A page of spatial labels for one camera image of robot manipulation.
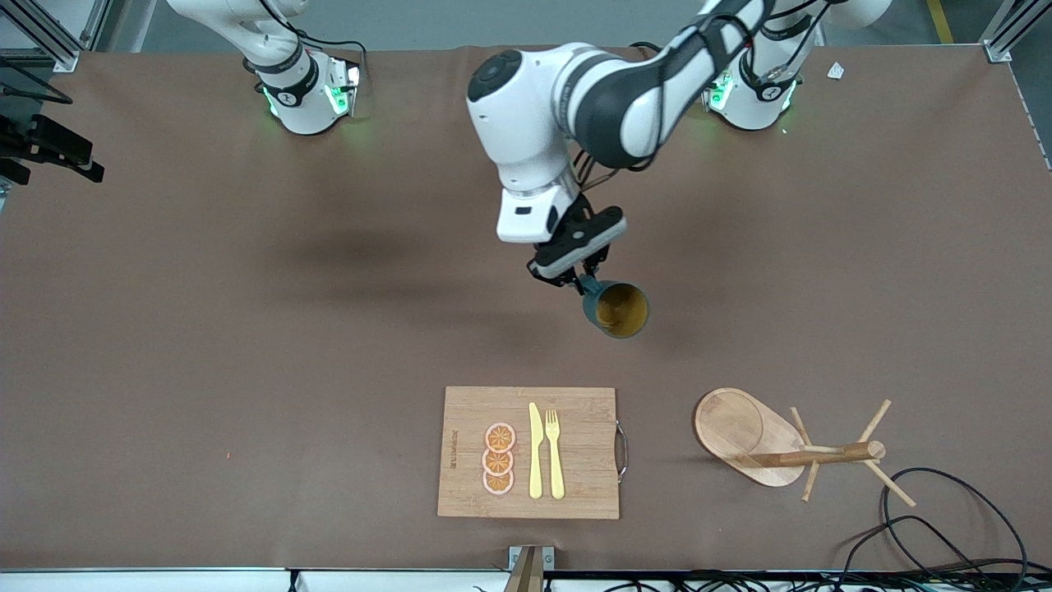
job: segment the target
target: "black cable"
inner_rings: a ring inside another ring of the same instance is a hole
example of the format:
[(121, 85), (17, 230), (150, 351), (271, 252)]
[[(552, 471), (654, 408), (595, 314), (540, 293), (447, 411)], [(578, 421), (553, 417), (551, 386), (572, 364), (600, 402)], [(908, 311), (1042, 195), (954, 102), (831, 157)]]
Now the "black cable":
[(635, 583), (629, 581), (628, 584), (622, 584), (621, 586), (614, 586), (613, 588), (607, 588), (603, 592), (618, 592), (618, 590), (624, 590), (626, 588), (634, 588)]
[[(979, 499), (982, 499), (984, 504), (986, 504), (991, 510), (994, 511), (995, 514), (997, 514), (997, 517), (1000, 518), (1000, 522), (1004, 523), (1005, 526), (1008, 527), (1009, 532), (1012, 533), (1012, 537), (1015, 538), (1015, 544), (1019, 548), (1019, 576), (1016, 579), (1015, 585), (1009, 590), (1009, 592), (1016, 592), (1019, 589), (1019, 587), (1023, 586), (1023, 583), (1024, 583), (1024, 580), (1027, 577), (1027, 570), (1029, 568), (1029, 562), (1027, 560), (1027, 546), (1023, 544), (1023, 537), (1019, 536), (1019, 532), (1017, 530), (1015, 530), (1015, 526), (1012, 525), (1012, 522), (1008, 519), (1008, 516), (1006, 516), (1005, 513), (1000, 511), (1000, 508), (997, 508), (997, 506), (993, 502), (990, 502), (990, 498), (988, 498), (986, 495), (983, 495), (983, 492), (980, 492), (979, 490), (975, 489), (971, 484), (965, 482), (964, 479), (962, 479), (959, 477), (955, 477), (955, 476), (953, 476), (953, 475), (951, 475), (951, 474), (949, 474), (949, 473), (947, 473), (945, 471), (939, 471), (937, 469), (929, 469), (927, 467), (914, 467), (912, 469), (904, 469), (904, 470), (895, 473), (891, 477), (891, 479), (895, 481), (898, 477), (902, 477), (903, 475), (907, 475), (909, 473), (931, 473), (933, 475), (938, 475), (940, 477), (949, 479), (949, 481), (957, 484), (958, 486), (967, 489), (973, 495), (975, 495), (976, 497), (978, 497)], [(888, 488), (884, 488), (881, 491), (881, 511), (883, 513), (884, 523), (886, 525), (888, 525), (888, 533), (891, 535), (891, 538), (894, 539), (895, 546), (898, 547), (898, 550), (902, 551), (903, 554), (906, 555), (911, 562), (913, 562), (913, 565), (915, 565), (917, 568), (919, 568), (922, 570), (925, 570), (926, 571), (926, 575), (929, 575), (929, 573), (928, 573), (929, 570), (923, 564), (920, 564), (920, 562), (918, 562), (917, 558), (915, 556), (913, 556), (912, 553), (910, 553), (910, 551), (903, 544), (902, 539), (898, 537), (898, 533), (895, 532), (895, 529), (892, 527), (891, 522), (888, 519), (889, 516), (891, 515), (891, 513), (890, 513), (890, 511), (888, 509)], [(946, 537), (943, 536), (943, 534), (939, 533), (938, 530), (935, 529), (935, 527), (931, 526), (927, 520), (924, 520), (919, 516), (903, 516), (903, 517), (913, 517), (913, 518), (919, 520), (922, 524), (924, 524), (926, 527), (928, 527), (929, 530), (931, 530), (932, 532), (934, 532), (940, 539), (943, 539), (944, 543), (947, 543), (947, 545), (951, 549), (953, 549), (953, 551), (954, 551), (955, 554), (957, 554), (964, 560), (972, 563), (972, 562), (968, 560), (967, 558), (965, 558), (964, 555), (962, 553), (959, 553), (959, 551), (953, 545), (951, 545), (946, 539)]]
[[(968, 558), (968, 556), (965, 555), (965, 553), (956, 545), (954, 545), (946, 535), (944, 535), (934, 525), (924, 519), (923, 517), (913, 514), (891, 517), (891, 513), (889, 510), (889, 502), (888, 502), (889, 490), (887, 487), (885, 487), (881, 491), (882, 524), (871, 529), (869, 532), (867, 532), (865, 536), (863, 536), (861, 539), (858, 539), (857, 543), (854, 544), (850, 552), (848, 552), (848, 557), (847, 560), (845, 562), (844, 569), (839, 572), (838, 577), (836, 577), (834, 580), (834, 590), (841, 590), (844, 583), (849, 578), (849, 576), (853, 575), (850, 574), (849, 572), (851, 569), (851, 563), (854, 560), (854, 556), (858, 552), (858, 550), (866, 543), (868, 543), (874, 536), (884, 531), (888, 531), (898, 550), (902, 551), (903, 554), (906, 555), (910, 559), (910, 562), (912, 562), (913, 565), (915, 565), (918, 568), (917, 571), (899, 572), (898, 574), (891, 574), (888, 576), (888, 578), (898, 581), (898, 584), (901, 585), (908, 584), (911, 588), (918, 588), (915, 586), (915, 583), (913, 581), (913, 578), (918, 578), (920, 579), (920, 581), (933, 581), (933, 580), (939, 581), (940, 584), (945, 584), (959, 590), (968, 590), (968, 591), (991, 590), (996, 592), (1019, 592), (1021, 590), (1028, 589), (1028, 587), (1024, 587), (1023, 585), (1027, 578), (1027, 574), (1030, 569), (1038, 569), (1048, 573), (1052, 573), (1052, 568), (1048, 568), (1040, 564), (1036, 564), (1029, 560), (1027, 555), (1026, 545), (1023, 543), (1023, 538), (1019, 536), (1019, 533), (1015, 529), (1015, 526), (1012, 524), (1011, 520), (1008, 519), (1008, 516), (1005, 515), (1005, 513), (1000, 510), (1000, 508), (998, 508), (993, 502), (990, 501), (990, 498), (984, 495), (980, 491), (975, 489), (974, 486), (972, 486), (971, 484), (965, 482), (959, 477), (946, 473), (945, 471), (939, 471), (937, 469), (930, 469), (927, 467), (914, 467), (912, 469), (905, 469), (892, 475), (891, 481), (895, 482), (903, 475), (907, 475), (909, 473), (930, 473), (933, 475), (938, 475), (943, 478), (949, 479), (957, 484), (958, 486), (965, 488), (970, 493), (978, 497), (984, 504), (987, 505), (987, 507), (993, 510), (993, 512), (997, 515), (997, 517), (1002, 520), (1002, 523), (1004, 523), (1005, 526), (1008, 528), (1009, 532), (1011, 532), (1012, 537), (1015, 539), (1016, 546), (1019, 549), (1019, 558), (1016, 559), (1016, 558), (998, 557), (998, 558), (986, 558), (979, 560), (972, 560)], [(950, 566), (944, 566), (939, 568), (930, 568), (922, 564), (913, 555), (913, 553), (911, 553), (909, 549), (906, 548), (906, 545), (903, 543), (902, 538), (898, 536), (898, 533), (895, 531), (895, 525), (905, 522), (918, 523), (925, 528), (927, 528), (932, 534), (938, 537), (938, 539), (949, 550), (951, 550), (953, 554), (960, 559), (960, 562), (957, 564), (952, 564)], [(993, 579), (990, 575), (984, 573), (983, 570), (980, 569), (983, 567), (996, 566), (996, 565), (1019, 566), (1019, 573), (1011, 586), (1006, 587), (999, 584), (997, 580)], [(958, 573), (965, 571), (975, 571), (976, 573), (975, 574)], [(795, 590), (794, 592), (805, 592), (805, 589), (798, 589)]]
[(54, 103), (59, 103), (59, 104), (64, 104), (64, 105), (73, 104), (73, 99), (69, 97), (69, 95), (66, 95), (62, 90), (59, 90), (55, 86), (52, 86), (50, 84), (47, 83), (47, 81), (41, 79), (40, 77), (38, 77), (37, 75), (33, 74), (32, 72), (25, 69), (24, 67), (16, 64), (16, 63), (13, 63), (11, 61), (7, 61), (7, 59), (4, 58), (4, 57), (2, 57), (2, 56), (0, 56), (0, 66), (9, 67), (9, 68), (14, 69), (15, 72), (18, 72), (22, 76), (28, 78), (29, 80), (33, 80), (37, 84), (40, 84), (44, 88), (47, 88), (48, 90), (50, 90), (52, 93), (55, 93), (58, 96), (55, 97), (55, 96), (45, 95), (45, 94), (42, 94), (42, 93), (31, 93), (28, 90), (22, 90), (21, 88), (16, 88), (15, 86), (12, 86), (9, 84), (0, 84), (0, 94), (4, 94), (4, 95), (11, 96), (11, 97), (25, 97), (27, 99), (35, 99), (35, 100), (38, 100), (38, 101), (50, 101), (50, 102), (54, 102)]
[(595, 159), (589, 156), (581, 167), (584, 168), (584, 173), (581, 176), (581, 184), (583, 186), (588, 183), (588, 179), (591, 177), (592, 168), (595, 167)]
[(794, 6), (792, 8), (789, 8), (788, 11), (783, 11), (781, 13), (774, 13), (773, 15), (767, 17), (767, 20), (781, 19), (782, 17), (788, 17), (789, 15), (791, 15), (793, 13), (797, 13), (800, 11), (803, 11), (804, 8), (810, 6), (811, 4), (814, 4), (818, 0), (807, 0), (807, 2), (804, 2), (803, 4), (797, 4), (796, 6)]
[(296, 581), (300, 579), (300, 570), (288, 570), (288, 592), (297, 592)]
[(368, 49), (365, 48), (365, 45), (361, 41), (355, 41), (353, 39), (348, 39), (346, 41), (326, 41), (324, 39), (319, 39), (317, 37), (311, 37), (310, 35), (307, 34), (306, 30), (304, 30), (302, 28), (298, 28), (298, 27), (292, 26), (292, 23), (288, 22), (287, 20), (285, 20), (284, 18), (282, 18), (281, 16), (279, 16), (277, 13), (275, 13), (274, 8), (270, 7), (270, 4), (267, 3), (266, 0), (260, 0), (260, 4), (263, 5), (263, 7), (266, 9), (267, 14), (270, 15), (270, 18), (272, 18), (275, 20), (275, 22), (277, 22), (278, 24), (280, 24), (286, 30), (288, 30), (288, 32), (292, 33), (294, 35), (296, 35), (296, 37), (304, 45), (306, 45), (308, 47), (313, 47), (316, 49), (322, 49), (321, 45), (326, 45), (326, 46), (330, 46), (330, 47), (338, 47), (338, 46), (341, 46), (341, 45), (357, 45), (361, 49), (361, 52), (362, 52), (362, 64), (361, 64), (362, 65), (362, 75), (363, 76), (367, 75), (368, 69), (369, 69), (368, 68), (368, 64), (367, 64), (367, 59), (368, 59), (368, 53), (369, 52), (368, 52)]
[(659, 54), (661, 53), (661, 45), (658, 45), (655, 43), (651, 43), (649, 41), (636, 41), (635, 43), (632, 43), (631, 45), (629, 45), (629, 47), (646, 47), (647, 49), (650, 49), (652, 52), (655, 52), (655, 53), (659, 53)]
[(284, 18), (282, 18), (281, 16), (279, 16), (278, 13), (276, 13), (274, 11), (274, 8), (270, 7), (270, 4), (268, 4), (266, 2), (266, 0), (260, 0), (260, 4), (263, 5), (263, 7), (266, 9), (267, 14), (270, 15), (270, 18), (272, 18), (278, 24), (280, 24), (282, 27), (284, 27), (288, 32), (295, 34), (297, 37), (299, 37), (303, 41), (309, 41), (309, 42), (312, 42), (312, 43), (316, 43), (316, 44), (319, 44), (319, 45), (329, 45), (329, 46), (357, 45), (362, 50), (362, 62), (363, 62), (362, 65), (363, 66), (365, 65), (365, 63), (364, 63), (365, 62), (365, 54), (367, 53), (367, 49), (365, 48), (365, 45), (363, 45), (361, 41), (355, 41), (353, 39), (349, 39), (347, 41), (326, 41), (324, 39), (319, 39), (317, 37), (311, 37), (310, 35), (307, 34), (306, 30), (304, 30), (302, 28), (297, 28), (297, 27), (292, 26), (292, 23), (288, 22), (287, 20), (285, 20)]
[[(748, 575), (745, 575), (745, 574), (739, 574), (739, 577), (741, 577), (746, 583), (750, 583), (751, 581), (752, 584), (755, 584), (756, 586), (760, 587), (761, 590), (763, 590), (763, 592), (771, 592), (771, 589), (768, 588), (766, 584), (764, 584), (763, 581), (761, 581), (761, 580), (758, 580), (758, 579), (756, 579), (754, 577), (751, 577), (751, 576), (748, 576)], [(746, 586), (749, 588), (750, 591), (752, 591), (752, 588), (749, 587), (748, 584), (746, 584)]]
[(583, 148), (580, 149), (580, 150), (578, 150), (578, 157), (573, 159), (573, 168), (574, 169), (576, 169), (578, 163), (581, 162), (581, 157), (583, 157), (586, 154), (588, 154), (588, 152), (586, 152)]
[(807, 33), (804, 34), (804, 38), (801, 39), (800, 44), (796, 45), (796, 50), (792, 53), (792, 56), (786, 60), (786, 63), (781, 67), (789, 67), (792, 65), (792, 62), (796, 60), (796, 56), (804, 50), (804, 45), (807, 45), (807, 40), (810, 39), (811, 34), (814, 33), (814, 29), (818, 26), (818, 21), (822, 20), (822, 17), (826, 16), (826, 11), (828, 11), (830, 6), (832, 6), (832, 4), (826, 2), (826, 5), (818, 11), (818, 16), (814, 17), (814, 20), (811, 21), (811, 25), (807, 27)]

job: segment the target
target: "wooden mug tree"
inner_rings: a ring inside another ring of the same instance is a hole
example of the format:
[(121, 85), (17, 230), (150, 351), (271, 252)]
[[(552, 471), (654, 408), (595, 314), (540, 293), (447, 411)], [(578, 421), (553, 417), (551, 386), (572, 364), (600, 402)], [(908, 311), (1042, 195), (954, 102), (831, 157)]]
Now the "wooden mug tree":
[(702, 397), (694, 409), (694, 433), (709, 452), (750, 479), (770, 487), (795, 482), (810, 467), (804, 502), (811, 497), (818, 465), (862, 463), (870, 469), (907, 506), (916, 503), (877, 467), (887, 449), (870, 441), (884, 419), (890, 401), (885, 401), (857, 442), (828, 447), (814, 446), (804, 429), (796, 408), (790, 408), (796, 427), (737, 389), (716, 389)]

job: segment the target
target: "wooden stand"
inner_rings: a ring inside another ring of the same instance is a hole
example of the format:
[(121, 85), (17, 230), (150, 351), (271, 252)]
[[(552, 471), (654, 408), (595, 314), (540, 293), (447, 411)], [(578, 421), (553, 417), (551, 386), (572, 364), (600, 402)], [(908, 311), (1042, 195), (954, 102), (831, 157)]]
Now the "wooden stand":
[(694, 409), (694, 434), (709, 452), (761, 485), (787, 486), (803, 474), (804, 467), (810, 467), (804, 502), (811, 497), (820, 465), (862, 463), (913, 508), (916, 503), (877, 467), (887, 449), (869, 440), (889, 407), (890, 401), (881, 405), (858, 442), (838, 447), (813, 446), (795, 407), (789, 409), (796, 423), (794, 429), (745, 391), (716, 389), (702, 397)]
[(523, 547), (504, 592), (541, 592), (544, 585), (544, 558), (540, 547)]

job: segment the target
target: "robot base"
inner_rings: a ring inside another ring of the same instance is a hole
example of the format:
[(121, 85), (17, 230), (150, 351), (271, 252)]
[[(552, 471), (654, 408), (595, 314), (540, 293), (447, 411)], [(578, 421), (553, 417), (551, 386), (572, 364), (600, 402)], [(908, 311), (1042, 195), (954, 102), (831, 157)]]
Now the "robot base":
[[(713, 82), (714, 87), (706, 95), (706, 101), (710, 110), (739, 129), (764, 129), (771, 126), (782, 111), (789, 108), (796, 82), (786, 90), (776, 86), (766, 88), (768, 97), (762, 100), (739, 72), (741, 59), (739, 56), (724, 74), (716, 78)], [(734, 95), (734, 100), (728, 100), (731, 95)]]
[(320, 134), (341, 117), (350, 115), (358, 94), (357, 64), (348, 64), (322, 52), (310, 52), (310, 58), (318, 63), (323, 75), (304, 95), (300, 105), (286, 106), (267, 94), (270, 113), (281, 120), (286, 129), (301, 136)]

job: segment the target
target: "orange slice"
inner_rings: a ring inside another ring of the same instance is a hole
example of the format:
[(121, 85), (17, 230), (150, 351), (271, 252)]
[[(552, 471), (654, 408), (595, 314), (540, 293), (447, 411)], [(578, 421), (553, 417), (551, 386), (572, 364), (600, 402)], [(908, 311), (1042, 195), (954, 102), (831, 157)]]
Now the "orange slice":
[(503, 422), (486, 430), (486, 448), (493, 452), (507, 452), (515, 446), (515, 431)]
[(490, 475), (494, 477), (500, 477), (501, 475), (507, 475), (511, 471), (511, 466), (514, 465), (514, 458), (511, 456), (511, 452), (493, 452), (486, 449), (482, 453), (482, 468)]
[(515, 474), (508, 473), (507, 475), (494, 476), (489, 473), (482, 474), (482, 485), (486, 488), (486, 491), (492, 493), (493, 495), (504, 495), (505, 493), (511, 491), (511, 486), (515, 483)]

